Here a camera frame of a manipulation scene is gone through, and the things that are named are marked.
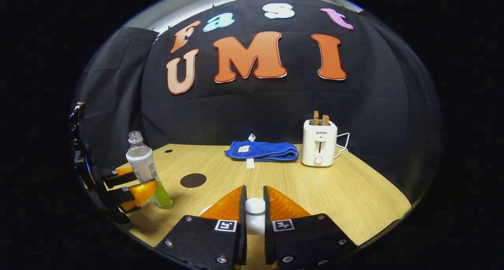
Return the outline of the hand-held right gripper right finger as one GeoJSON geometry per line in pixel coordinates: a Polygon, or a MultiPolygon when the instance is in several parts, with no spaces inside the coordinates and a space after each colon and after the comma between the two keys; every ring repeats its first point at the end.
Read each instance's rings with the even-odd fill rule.
{"type": "Polygon", "coordinates": [[[274,270],[335,270],[358,245],[327,215],[312,215],[280,191],[263,188],[265,260],[274,270]]]}

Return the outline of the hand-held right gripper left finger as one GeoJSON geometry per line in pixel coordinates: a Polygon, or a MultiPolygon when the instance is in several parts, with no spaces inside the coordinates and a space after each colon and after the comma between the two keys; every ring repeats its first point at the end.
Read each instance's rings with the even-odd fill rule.
{"type": "Polygon", "coordinates": [[[189,268],[239,270],[247,255],[246,196],[241,185],[201,215],[183,216],[156,249],[189,268]]]}

